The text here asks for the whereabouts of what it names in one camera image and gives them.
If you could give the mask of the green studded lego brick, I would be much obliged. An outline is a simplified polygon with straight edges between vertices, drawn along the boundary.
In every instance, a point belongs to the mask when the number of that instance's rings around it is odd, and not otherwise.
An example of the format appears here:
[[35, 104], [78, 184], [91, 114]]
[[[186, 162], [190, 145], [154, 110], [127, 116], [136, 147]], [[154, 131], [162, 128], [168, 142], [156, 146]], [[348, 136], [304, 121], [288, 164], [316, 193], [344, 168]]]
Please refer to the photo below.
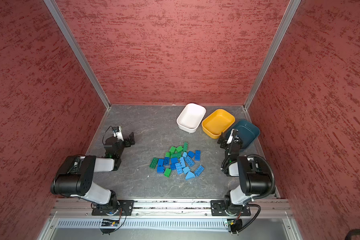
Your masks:
[[188, 151], [188, 143], [187, 142], [184, 142], [183, 151], [184, 152]]

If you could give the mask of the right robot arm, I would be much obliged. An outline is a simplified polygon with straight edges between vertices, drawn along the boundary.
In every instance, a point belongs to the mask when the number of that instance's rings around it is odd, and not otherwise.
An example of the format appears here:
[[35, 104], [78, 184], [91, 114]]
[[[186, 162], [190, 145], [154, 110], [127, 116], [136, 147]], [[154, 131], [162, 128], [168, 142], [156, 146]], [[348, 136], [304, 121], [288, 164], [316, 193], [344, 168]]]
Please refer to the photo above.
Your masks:
[[232, 129], [227, 136], [221, 135], [218, 144], [225, 150], [222, 172], [228, 177], [239, 178], [239, 185], [225, 195], [225, 211], [229, 215], [237, 214], [251, 202], [275, 193], [276, 179], [271, 165], [257, 154], [240, 155], [244, 141], [237, 129]]

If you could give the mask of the white plastic bin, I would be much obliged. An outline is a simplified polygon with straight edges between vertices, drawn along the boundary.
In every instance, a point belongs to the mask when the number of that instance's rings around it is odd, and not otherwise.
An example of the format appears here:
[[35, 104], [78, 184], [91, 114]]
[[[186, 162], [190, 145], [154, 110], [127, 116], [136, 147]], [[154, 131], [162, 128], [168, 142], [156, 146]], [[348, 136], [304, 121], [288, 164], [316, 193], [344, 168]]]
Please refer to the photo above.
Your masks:
[[177, 118], [177, 125], [179, 129], [194, 133], [202, 122], [206, 108], [194, 103], [187, 104]]

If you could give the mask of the green square lego brick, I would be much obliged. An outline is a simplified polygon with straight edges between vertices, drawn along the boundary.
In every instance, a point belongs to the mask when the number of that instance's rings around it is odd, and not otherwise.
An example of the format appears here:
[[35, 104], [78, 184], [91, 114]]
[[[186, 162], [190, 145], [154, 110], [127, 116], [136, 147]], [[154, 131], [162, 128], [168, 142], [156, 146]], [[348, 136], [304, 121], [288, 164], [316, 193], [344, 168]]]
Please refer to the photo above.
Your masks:
[[174, 154], [175, 151], [176, 151], [176, 148], [175, 148], [175, 147], [171, 147], [170, 150], [169, 150], [169, 152], [170, 152], [171, 154]]

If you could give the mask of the dark blue lego brick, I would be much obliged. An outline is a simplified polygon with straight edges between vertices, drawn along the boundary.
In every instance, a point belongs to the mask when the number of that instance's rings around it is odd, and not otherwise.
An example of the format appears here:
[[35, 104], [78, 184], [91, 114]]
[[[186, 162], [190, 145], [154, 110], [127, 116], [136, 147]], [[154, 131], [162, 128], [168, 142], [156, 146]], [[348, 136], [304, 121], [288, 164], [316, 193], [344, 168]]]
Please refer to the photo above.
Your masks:
[[200, 150], [196, 150], [196, 151], [195, 151], [195, 160], [196, 160], [196, 161], [200, 161], [200, 160], [201, 160], [201, 151], [200, 151]]

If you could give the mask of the yellow plastic bin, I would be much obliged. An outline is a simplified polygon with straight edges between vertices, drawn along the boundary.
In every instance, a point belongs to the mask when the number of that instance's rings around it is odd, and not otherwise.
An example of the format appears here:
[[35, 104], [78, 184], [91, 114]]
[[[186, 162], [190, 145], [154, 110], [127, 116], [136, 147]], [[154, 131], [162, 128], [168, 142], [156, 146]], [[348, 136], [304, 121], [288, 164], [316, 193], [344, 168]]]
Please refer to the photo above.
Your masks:
[[212, 139], [218, 139], [235, 120], [235, 117], [226, 110], [217, 109], [203, 120], [203, 132]]

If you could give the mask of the dark teal plastic bin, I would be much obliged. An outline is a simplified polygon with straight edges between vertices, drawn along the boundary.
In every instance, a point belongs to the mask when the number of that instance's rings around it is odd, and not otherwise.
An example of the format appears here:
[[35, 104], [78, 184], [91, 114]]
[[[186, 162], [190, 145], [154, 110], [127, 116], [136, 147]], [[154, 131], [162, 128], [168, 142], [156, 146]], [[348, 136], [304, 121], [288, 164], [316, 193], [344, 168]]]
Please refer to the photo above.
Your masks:
[[226, 133], [225, 137], [228, 138], [232, 129], [238, 130], [238, 136], [243, 141], [241, 150], [246, 150], [260, 135], [260, 129], [248, 122], [247, 120], [240, 120], [234, 124]]

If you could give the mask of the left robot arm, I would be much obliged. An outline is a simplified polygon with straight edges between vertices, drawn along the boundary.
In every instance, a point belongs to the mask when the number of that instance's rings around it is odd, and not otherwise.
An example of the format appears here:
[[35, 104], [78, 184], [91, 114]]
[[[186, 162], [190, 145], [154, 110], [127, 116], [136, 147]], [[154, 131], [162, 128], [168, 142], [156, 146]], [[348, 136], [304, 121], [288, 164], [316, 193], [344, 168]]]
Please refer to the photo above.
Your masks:
[[66, 157], [52, 181], [50, 191], [53, 195], [84, 199], [98, 208], [108, 208], [110, 212], [119, 209], [116, 193], [94, 183], [93, 177], [94, 173], [117, 171], [122, 163], [124, 149], [135, 145], [136, 141], [133, 132], [124, 138], [120, 126], [110, 126], [109, 129], [112, 130], [112, 136], [102, 140], [104, 157]]

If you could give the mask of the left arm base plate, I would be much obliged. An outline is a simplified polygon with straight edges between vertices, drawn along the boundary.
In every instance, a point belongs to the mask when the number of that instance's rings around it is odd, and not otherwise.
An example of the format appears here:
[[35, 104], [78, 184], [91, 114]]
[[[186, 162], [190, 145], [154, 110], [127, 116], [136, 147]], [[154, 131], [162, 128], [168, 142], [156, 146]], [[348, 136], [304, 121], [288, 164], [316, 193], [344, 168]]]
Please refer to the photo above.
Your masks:
[[134, 200], [116, 200], [114, 205], [92, 204], [92, 216], [130, 216], [134, 208]]

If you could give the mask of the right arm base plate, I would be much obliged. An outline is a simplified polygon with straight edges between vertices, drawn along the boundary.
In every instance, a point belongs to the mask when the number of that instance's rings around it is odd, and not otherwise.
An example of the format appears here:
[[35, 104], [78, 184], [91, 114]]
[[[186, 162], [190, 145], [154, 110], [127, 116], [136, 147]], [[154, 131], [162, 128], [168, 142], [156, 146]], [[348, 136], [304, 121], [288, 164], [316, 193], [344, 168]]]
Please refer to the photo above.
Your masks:
[[251, 210], [248, 206], [232, 205], [223, 200], [210, 201], [212, 216], [231, 216], [237, 217], [238, 215], [249, 217]]

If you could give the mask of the light blue lego plate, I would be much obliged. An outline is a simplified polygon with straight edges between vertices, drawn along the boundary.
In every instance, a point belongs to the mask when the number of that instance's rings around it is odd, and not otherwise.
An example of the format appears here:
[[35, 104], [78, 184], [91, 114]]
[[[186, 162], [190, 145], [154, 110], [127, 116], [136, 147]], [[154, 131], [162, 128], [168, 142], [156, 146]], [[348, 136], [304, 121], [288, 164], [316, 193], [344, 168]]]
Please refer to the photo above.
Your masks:
[[199, 165], [198, 168], [194, 171], [194, 174], [199, 177], [200, 174], [204, 171], [204, 167], [202, 165]]

